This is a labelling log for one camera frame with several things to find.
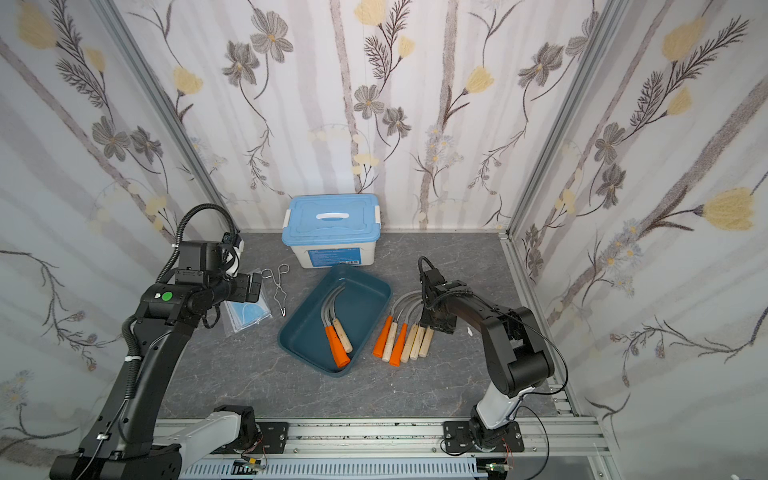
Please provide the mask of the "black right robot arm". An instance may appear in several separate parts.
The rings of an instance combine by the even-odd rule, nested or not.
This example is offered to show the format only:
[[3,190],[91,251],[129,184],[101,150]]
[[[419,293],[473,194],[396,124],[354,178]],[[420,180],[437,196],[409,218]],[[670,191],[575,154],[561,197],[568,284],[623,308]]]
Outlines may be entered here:
[[[465,283],[447,281],[425,256],[417,260],[422,322],[452,334],[459,320],[474,328],[482,339],[486,370],[491,384],[472,409],[465,433],[447,431],[444,448],[452,455],[471,450],[493,451],[509,444],[511,424],[524,398],[555,373],[555,360],[546,337],[537,330],[533,312],[513,309],[483,299]],[[469,444],[458,443],[461,437]]]

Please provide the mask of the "teal plastic tray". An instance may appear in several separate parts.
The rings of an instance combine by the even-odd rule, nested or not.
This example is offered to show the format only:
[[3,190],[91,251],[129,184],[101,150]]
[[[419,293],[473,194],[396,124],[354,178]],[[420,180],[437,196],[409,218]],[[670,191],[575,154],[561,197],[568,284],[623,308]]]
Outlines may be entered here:
[[[353,346],[351,362],[336,367],[321,321],[321,304],[336,287],[345,289],[336,300],[336,313]],[[362,269],[340,264],[332,267],[309,293],[278,335],[279,346],[297,360],[331,377],[347,374],[365,353],[365,345],[385,316],[391,287]]]

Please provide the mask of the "white box with blue lid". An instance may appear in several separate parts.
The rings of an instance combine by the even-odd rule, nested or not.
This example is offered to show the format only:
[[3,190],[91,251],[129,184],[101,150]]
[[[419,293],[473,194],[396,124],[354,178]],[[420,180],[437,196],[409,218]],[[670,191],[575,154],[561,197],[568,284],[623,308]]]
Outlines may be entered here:
[[381,208],[373,194],[306,195],[285,213],[282,242],[305,269],[374,263]]

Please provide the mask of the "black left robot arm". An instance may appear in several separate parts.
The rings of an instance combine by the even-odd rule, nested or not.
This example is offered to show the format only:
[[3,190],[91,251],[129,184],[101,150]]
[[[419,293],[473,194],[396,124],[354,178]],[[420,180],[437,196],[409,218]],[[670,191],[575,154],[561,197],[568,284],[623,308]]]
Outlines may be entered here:
[[[184,230],[205,210],[221,214],[219,241],[187,241]],[[171,257],[121,326],[127,353],[111,392],[76,452],[55,458],[52,479],[176,479],[199,453],[192,443],[154,437],[159,410],[184,349],[209,311],[224,302],[255,303],[260,280],[239,272],[243,241],[224,207],[193,207],[178,226]]]

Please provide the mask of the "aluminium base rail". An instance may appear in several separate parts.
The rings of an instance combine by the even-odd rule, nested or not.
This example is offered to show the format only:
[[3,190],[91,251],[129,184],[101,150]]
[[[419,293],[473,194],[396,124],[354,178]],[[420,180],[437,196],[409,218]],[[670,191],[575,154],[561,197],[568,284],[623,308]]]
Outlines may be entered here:
[[248,459],[209,454],[184,479],[617,479],[597,422],[522,417],[491,448],[465,419],[259,419]]

